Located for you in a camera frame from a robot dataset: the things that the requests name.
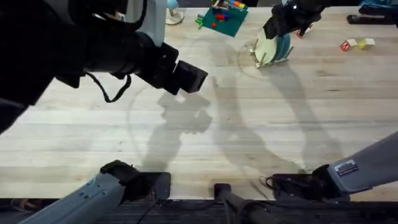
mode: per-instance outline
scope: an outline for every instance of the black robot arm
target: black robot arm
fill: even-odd
[[[135,74],[174,95],[179,89],[193,93],[201,88],[206,72],[177,63],[177,49],[166,43],[158,47],[137,31],[145,19],[147,0],[135,23],[110,19],[116,2],[121,1],[0,2],[0,113],[4,112],[0,133],[36,104],[53,78],[78,88],[80,78],[89,72],[109,72],[121,80],[127,77],[126,86],[130,74]]]
[[[321,19],[321,13],[333,0],[292,0],[272,8],[272,17],[264,25],[267,39],[283,36],[295,30],[304,35],[308,27]]]

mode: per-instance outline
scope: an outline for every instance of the wooden tabletop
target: wooden tabletop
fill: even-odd
[[[351,26],[356,7],[327,9],[286,64],[257,70],[248,50],[271,15],[253,8],[235,38],[194,22],[187,9],[167,27],[180,59],[206,70],[198,94],[174,98],[137,77],[114,104],[90,78],[74,90],[54,81],[38,105],[0,137],[0,198],[63,197],[115,159],[172,173],[172,198],[212,198],[227,182],[244,198],[272,198],[258,181],[311,172],[398,130],[398,30]],[[368,51],[343,52],[370,37]],[[98,74],[111,95],[123,82]],[[398,200],[398,184],[353,196]]]

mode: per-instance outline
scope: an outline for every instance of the red lego block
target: red lego block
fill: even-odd
[[[222,15],[222,14],[217,14],[217,15],[216,15],[216,19],[218,19],[218,20],[225,20],[225,16]]]

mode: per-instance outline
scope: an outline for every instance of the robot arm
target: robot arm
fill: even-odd
[[[272,8],[272,17],[264,25],[267,39],[283,36],[295,30],[304,35],[309,26],[321,19],[321,13],[333,0],[292,0]]]
[[[169,173],[139,172],[121,161],[114,161],[102,167],[85,185],[20,224],[94,223],[124,201],[142,199],[150,191],[156,193],[155,200],[167,199],[170,180]]]
[[[268,39],[294,30],[305,30],[321,19],[324,8],[333,0],[292,0],[272,8],[272,17],[264,25]],[[312,175],[275,174],[272,180],[275,197],[300,195],[308,200],[347,197],[398,180],[398,133],[330,165],[319,167]]]
[[[130,1],[129,23],[108,17],[119,3],[0,2],[0,107],[13,114],[2,121],[0,133],[28,106],[36,104],[53,78],[78,88],[80,78],[88,72],[109,72],[120,80],[127,77],[127,83],[130,74],[135,74],[174,95],[180,89],[193,93],[201,88],[207,73],[187,62],[176,62],[178,50],[163,42],[164,1]]]

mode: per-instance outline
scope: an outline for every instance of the yellow block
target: yellow block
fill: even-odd
[[[360,50],[366,50],[372,46],[374,46],[376,43],[374,39],[372,38],[364,38],[363,40],[358,42],[358,49]]]

